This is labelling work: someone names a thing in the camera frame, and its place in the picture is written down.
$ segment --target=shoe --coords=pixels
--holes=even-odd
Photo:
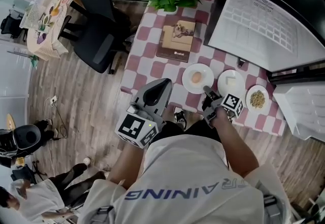
[[[91,164],[91,159],[89,157],[86,157],[84,160],[83,160],[83,163],[85,165],[87,165],[87,167]]]
[[[49,125],[53,125],[53,121],[52,121],[52,119],[48,119],[48,118],[46,118],[45,120],[49,123]]]
[[[176,123],[182,124],[184,127],[184,130],[186,129],[187,121],[185,118],[184,110],[181,108],[174,108],[174,117]]]
[[[104,172],[105,178],[107,179],[108,176],[110,175],[110,172],[105,172],[105,171],[103,171],[103,172]]]
[[[53,129],[54,132],[54,137],[53,139],[57,138],[57,136],[59,135],[59,131],[57,129]]]

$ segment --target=pink checkered tablecloth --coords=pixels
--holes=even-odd
[[[179,8],[178,16],[195,18],[196,30],[188,63],[155,56],[166,14],[162,10],[155,11],[147,7],[139,29],[135,36],[125,72],[121,82],[121,90],[131,94],[145,84],[160,78],[170,78],[173,91],[170,104],[194,113],[202,113],[202,102],[205,94],[192,94],[182,84],[182,74],[193,63],[203,63],[214,73],[213,90],[217,90],[219,75],[229,69],[238,71],[246,80],[246,90],[259,84],[264,86],[270,96],[269,107],[263,114],[256,114],[245,108],[234,124],[247,126],[260,132],[282,135],[286,121],[278,104],[273,99],[274,88],[267,79],[266,70],[246,62],[242,68],[237,67],[237,58],[223,51],[204,46],[204,34],[211,14],[214,0],[201,0],[196,8]]]

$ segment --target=person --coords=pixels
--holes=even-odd
[[[39,146],[44,146],[48,141],[53,140],[57,141],[59,140],[58,136],[58,130],[56,128],[52,128],[52,130],[48,130],[48,126],[52,126],[52,119],[46,119],[36,122],[34,125],[38,127],[38,129],[41,132],[41,140],[39,143]]]
[[[224,108],[216,115],[214,128],[200,120],[184,131],[184,113],[175,111],[177,123],[152,139],[139,178],[144,151],[126,143],[108,179],[91,188],[78,224],[289,221],[275,170],[259,166]]]
[[[87,180],[67,188],[74,179],[86,171],[90,163],[91,160],[87,157],[82,164],[73,166],[68,172],[35,185],[31,185],[28,180],[16,180],[11,183],[9,192],[0,187],[0,206],[17,210],[31,222],[40,222],[42,218],[72,216],[74,214],[71,211],[55,211],[71,205],[91,188],[95,180],[105,180],[105,173],[99,171]]]

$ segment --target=white plate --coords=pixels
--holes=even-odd
[[[261,91],[265,97],[265,103],[261,108],[255,108],[250,104],[250,97],[252,96],[253,93],[257,92],[258,90]],[[246,95],[246,106],[249,111],[255,112],[255,113],[263,113],[267,109],[268,104],[269,104],[269,94],[263,86],[255,85],[249,89],[249,91],[247,92],[247,95]]]
[[[201,80],[198,83],[192,82],[192,76],[195,72],[201,72],[202,74]],[[214,75],[208,66],[205,64],[196,63],[186,68],[182,76],[182,82],[187,91],[193,94],[202,94],[204,93],[204,86],[212,87]]]
[[[235,78],[235,85],[227,85],[227,77]],[[241,98],[245,93],[245,81],[242,75],[240,75],[240,73],[235,70],[224,71],[218,78],[218,91],[222,97],[226,96],[227,93],[230,93],[236,97]]]

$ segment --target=white t-shirt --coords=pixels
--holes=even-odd
[[[110,205],[110,224],[262,224],[263,194],[255,188],[261,183],[285,204],[287,223],[289,201],[272,166],[261,166],[243,179],[228,170],[223,156],[222,145],[206,137],[180,135],[154,142],[142,176],[129,190],[106,180],[94,183],[78,224],[89,224],[94,211]]]
[[[8,192],[20,202],[19,212],[30,222],[42,222],[42,214],[55,212],[64,208],[64,202],[49,179],[35,184],[26,190],[27,200],[17,191],[23,185],[23,180],[16,180],[10,184]]]

